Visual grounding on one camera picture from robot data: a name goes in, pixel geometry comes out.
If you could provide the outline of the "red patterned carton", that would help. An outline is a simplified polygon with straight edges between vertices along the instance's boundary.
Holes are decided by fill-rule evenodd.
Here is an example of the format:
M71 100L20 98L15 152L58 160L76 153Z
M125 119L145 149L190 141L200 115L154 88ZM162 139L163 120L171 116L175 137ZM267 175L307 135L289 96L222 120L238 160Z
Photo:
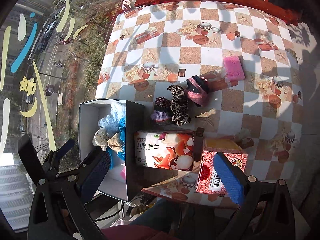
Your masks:
M230 166L244 171L247 158L248 153L230 139L205 138L196 192L225 195L223 182L231 174Z

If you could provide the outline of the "checkered tablecloth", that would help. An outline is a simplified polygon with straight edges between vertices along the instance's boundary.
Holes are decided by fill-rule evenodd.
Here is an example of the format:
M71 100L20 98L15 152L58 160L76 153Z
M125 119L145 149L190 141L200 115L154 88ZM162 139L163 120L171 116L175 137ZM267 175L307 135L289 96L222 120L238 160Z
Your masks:
M259 180L292 177L303 100L289 29L276 16L200 1L119 14L96 96L140 103L152 124L236 141Z

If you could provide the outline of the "blue cloth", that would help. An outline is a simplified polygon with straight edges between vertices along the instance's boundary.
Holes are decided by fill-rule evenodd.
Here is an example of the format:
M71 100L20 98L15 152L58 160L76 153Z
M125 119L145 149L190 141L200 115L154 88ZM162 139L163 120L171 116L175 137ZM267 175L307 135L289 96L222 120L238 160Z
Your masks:
M107 153L111 158L110 169L114 168L114 154L125 161L125 121L125 117L119 120L118 132L107 142Z

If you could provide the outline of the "leopard print scrunchie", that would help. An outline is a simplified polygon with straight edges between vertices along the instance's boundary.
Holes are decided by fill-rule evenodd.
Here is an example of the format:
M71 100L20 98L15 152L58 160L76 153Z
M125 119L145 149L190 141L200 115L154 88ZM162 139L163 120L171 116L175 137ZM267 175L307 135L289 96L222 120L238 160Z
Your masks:
M172 122L177 126L190 123L188 98L185 95L184 88L179 85L170 85L167 90L172 93L172 100L169 103Z

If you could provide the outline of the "small pink sponge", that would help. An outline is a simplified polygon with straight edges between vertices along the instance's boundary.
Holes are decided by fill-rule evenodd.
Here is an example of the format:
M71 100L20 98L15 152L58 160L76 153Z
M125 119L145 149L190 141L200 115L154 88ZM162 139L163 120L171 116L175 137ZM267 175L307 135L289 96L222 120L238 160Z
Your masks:
M123 169L120 172L120 175L124 180L126 179L126 167L123 167Z

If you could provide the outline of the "fluffy light blue plush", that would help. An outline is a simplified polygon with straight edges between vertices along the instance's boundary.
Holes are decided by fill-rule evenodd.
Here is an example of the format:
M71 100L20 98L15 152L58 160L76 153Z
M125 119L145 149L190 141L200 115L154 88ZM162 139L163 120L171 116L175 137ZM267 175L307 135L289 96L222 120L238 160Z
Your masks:
M112 102L110 114L101 118L98 121L98 126L103 128L109 136L113 136L125 126L125 115L125 106L118 102Z

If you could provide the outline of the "dark storage box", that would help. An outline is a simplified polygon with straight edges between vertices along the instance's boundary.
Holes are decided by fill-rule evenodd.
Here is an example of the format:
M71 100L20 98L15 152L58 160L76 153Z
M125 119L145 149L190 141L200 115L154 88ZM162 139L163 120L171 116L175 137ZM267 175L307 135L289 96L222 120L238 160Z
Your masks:
M143 127L144 106L127 100L97 99L79 105L78 144L85 165L92 150L103 160L94 169L84 192L95 190L128 202L141 189L135 161L135 132Z

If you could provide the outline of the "white polka dot scrunchie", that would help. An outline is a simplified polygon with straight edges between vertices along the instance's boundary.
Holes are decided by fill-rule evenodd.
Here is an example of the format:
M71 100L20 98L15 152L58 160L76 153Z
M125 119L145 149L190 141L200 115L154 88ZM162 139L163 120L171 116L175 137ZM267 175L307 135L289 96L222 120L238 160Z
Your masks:
M101 147L102 151L106 152L108 147L108 140L111 139L114 136L114 132L108 132L106 128L100 128L95 133L92 144L94 146Z

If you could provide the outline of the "beige knitted sock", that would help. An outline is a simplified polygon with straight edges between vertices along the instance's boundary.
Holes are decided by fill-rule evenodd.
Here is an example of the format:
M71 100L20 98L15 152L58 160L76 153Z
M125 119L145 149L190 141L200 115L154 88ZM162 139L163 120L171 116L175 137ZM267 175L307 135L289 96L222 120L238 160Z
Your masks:
M125 143L121 140L119 132L107 141L107 145L110 149L116 152L116 154L124 153Z

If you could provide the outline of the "striped knitted cuff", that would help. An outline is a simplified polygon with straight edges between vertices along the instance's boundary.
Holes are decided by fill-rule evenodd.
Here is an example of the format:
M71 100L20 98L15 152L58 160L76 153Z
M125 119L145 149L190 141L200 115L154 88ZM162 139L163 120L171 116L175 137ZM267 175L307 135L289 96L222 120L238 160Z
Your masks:
M171 117L170 101L164 97L157 97L153 113L150 115L151 122L156 125L168 125L172 122Z

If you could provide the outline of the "pink and navy sock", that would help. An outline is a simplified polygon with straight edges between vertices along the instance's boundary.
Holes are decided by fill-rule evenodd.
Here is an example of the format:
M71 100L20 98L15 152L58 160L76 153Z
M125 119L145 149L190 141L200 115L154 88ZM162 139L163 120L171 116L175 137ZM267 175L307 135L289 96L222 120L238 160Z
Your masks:
M197 107L203 107L208 102L208 94L210 92L208 81L204 77L197 75L186 80L187 88L185 94Z

